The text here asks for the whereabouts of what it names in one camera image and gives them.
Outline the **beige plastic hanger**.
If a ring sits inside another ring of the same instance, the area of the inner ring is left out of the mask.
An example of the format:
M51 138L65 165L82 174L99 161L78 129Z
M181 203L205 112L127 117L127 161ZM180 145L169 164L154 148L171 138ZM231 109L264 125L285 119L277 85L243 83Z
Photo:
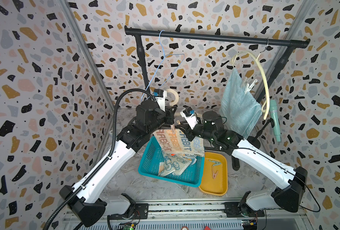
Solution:
M167 94L172 94L172 95L174 95L174 97L175 97L175 100L170 102L170 106L177 105L177 103L178 103L178 101L179 101L179 95L178 95L178 93L177 93L175 90L173 90L173 89L166 89L165 91L167 92Z

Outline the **beige pink clothespin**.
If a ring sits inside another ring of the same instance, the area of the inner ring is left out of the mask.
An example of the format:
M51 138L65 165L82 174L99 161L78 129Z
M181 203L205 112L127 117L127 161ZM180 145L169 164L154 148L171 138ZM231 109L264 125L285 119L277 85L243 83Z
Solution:
M175 128L175 124L171 124L171 130L172 130L172 134L176 134L176 128Z

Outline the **cream RABBIT lettered towel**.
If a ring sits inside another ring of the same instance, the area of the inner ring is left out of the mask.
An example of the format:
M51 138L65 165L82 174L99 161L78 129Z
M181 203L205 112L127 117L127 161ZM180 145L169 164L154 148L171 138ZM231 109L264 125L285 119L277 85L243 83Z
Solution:
M189 141L180 129L175 129L174 133L171 129L159 129L154 133L154 137L166 154L204 157L204 141L200 137Z

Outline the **green clothespin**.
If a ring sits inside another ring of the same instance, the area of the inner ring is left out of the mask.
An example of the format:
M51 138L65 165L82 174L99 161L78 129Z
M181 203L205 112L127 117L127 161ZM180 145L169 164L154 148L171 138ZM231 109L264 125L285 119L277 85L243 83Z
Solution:
M211 167L219 166L222 163L220 161L208 160L211 163Z

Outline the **cream towel blue cartoon print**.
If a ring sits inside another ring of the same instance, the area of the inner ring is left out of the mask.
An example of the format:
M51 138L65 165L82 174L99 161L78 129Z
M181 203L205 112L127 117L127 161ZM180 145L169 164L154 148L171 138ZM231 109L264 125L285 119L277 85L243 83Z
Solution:
M159 164L158 176L165 177L168 175L182 175L183 172L191 165L197 162L194 154L168 154L163 153L163 162Z

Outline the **blue wire hanger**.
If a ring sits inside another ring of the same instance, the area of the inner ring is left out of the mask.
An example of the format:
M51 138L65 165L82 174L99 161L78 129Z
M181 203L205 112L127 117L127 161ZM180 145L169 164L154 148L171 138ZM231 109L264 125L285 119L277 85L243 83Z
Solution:
M160 46L161 46L161 50L162 50L162 54L163 54L163 59L161 60L161 62L160 62L160 64L158 65L158 67L156 68L156 70L155 70L155 72L154 72L154 75L152 76L152 78L151 78L151 80L149 81L149 84L148 84L148 86L145 88L145 90L148 90L149 89L149 87L151 86L151 84L152 84L152 82L154 81L154 78L156 77L156 75L157 75L157 72L158 72L158 70L160 69L160 66L163 64L163 62L167 59L167 58L169 58L169 57L172 57L172 56L176 56L176 57L179 57L179 56L182 56L182 60L181 60L181 62L180 62L180 64L179 64L179 66L178 67L176 67L176 69L169 75L169 77L164 81L164 83L163 84L161 84L160 85L160 88L171 78L171 76L178 70L178 68L182 65L182 63L184 62L184 60L185 60L185 54L184 53L175 53L175 54L165 54L165 49L164 49L164 46L163 46L163 44L162 44L162 41L161 41L161 35L162 35L162 33L163 32L165 32L165 30L161 30L160 32L159 32L159 35L158 35L158 40L159 40L159 44L160 44Z

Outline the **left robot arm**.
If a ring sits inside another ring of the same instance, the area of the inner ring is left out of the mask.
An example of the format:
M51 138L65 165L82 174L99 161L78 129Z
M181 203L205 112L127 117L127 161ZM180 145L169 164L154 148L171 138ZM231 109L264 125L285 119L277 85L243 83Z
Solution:
M132 121L117 132L117 113L120 101L133 92L146 94L149 99L142 101L136 107L136 116ZM64 199L62 204L46 221L43 229L47 230L59 212L68 206L80 220L79 226L90 227L102 216L124 214L132 205L124 195L118 198L104 198L102 192L119 171L146 143L151 135L161 126L174 123L176 105L166 105L167 91L155 89L150 93L143 89L129 89L122 93L114 106L112 143L102 159L73 186L64 186L60 195Z

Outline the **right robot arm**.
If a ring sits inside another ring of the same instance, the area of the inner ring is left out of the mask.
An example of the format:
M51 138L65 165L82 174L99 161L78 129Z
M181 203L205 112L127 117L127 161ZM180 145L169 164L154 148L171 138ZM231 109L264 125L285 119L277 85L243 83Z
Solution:
M196 137L209 141L218 151L231 156L234 170L238 170L239 161L243 161L274 183L272 188L246 192L238 204L240 214L249 216L261 209L283 209L296 213L302 207L302 197L309 189L307 170L281 163L235 131L225 129L223 118L214 111L207 111L199 118L192 108L187 107L180 114L187 122L183 130L189 141Z

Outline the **light teal towel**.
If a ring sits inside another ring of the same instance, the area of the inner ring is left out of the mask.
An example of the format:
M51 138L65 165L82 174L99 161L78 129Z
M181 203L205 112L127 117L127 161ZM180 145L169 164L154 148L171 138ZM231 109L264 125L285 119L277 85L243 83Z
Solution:
M226 127L229 130L247 139L262 115L262 107L245 89L246 85L242 85L241 76L234 68L227 81L219 112L227 119Z

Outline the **yellow plastic tray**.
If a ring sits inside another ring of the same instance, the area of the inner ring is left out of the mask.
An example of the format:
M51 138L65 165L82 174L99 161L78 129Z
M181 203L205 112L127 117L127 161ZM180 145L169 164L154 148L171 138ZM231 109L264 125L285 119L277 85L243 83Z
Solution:
M206 194L223 196L228 190L227 160L222 154L206 152L199 189Z

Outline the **teal plastic basket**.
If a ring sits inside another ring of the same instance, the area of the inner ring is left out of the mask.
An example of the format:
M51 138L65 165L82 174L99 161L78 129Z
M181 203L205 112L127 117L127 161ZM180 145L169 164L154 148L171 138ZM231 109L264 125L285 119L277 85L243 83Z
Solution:
M204 158L197 156L196 162L188 166L181 175L158 176L160 163L164 162L161 146L152 137L143 153L138 172L147 177L164 180L184 186L198 187L202 182Z

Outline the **mint green microphone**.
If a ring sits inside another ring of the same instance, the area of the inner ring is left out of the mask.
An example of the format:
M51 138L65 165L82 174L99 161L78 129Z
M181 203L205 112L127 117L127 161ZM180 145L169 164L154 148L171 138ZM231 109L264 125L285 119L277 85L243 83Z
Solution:
M281 132L280 132L280 123L278 118L278 107L277 102L275 100L270 100L269 107L270 117L273 120L273 134L276 137L277 142L281 142Z

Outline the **black clothes rack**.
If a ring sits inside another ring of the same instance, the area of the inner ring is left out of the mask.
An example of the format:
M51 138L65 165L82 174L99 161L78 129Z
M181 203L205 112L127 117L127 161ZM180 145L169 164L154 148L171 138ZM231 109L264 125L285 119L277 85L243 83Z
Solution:
M253 38L253 37L242 37L242 36L227 36L219 34L194 34L194 33L182 33L182 32L159 32L152 30L143 30L136 28L129 28L125 26L125 34L132 35L136 40L136 47L139 48L137 56L140 61L140 67L144 74L145 86L149 86L148 72L145 62L145 51L142 43L142 36L158 36L169 37L169 38L182 38L182 39L197 39L206 41L218 41L228 43L245 43L245 44L257 44L267 46L282 46L286 47L286 50L279 58L278 62L274 66L273 72L270 79L267 81L268 86L271 86L278 74L287 64L290 55L297 48L307 48L310 44L310 39L305 41L301 40L282 40L282 39L268 39L268 38Z

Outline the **aluminium rail base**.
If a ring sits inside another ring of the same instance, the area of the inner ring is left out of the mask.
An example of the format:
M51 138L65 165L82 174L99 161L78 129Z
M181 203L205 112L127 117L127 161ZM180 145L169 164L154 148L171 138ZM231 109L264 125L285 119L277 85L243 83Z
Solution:
M239 199L195 198L138 201L130 218L101 217L91 230L311 230L305 211L263 209L249 217L236 214Z

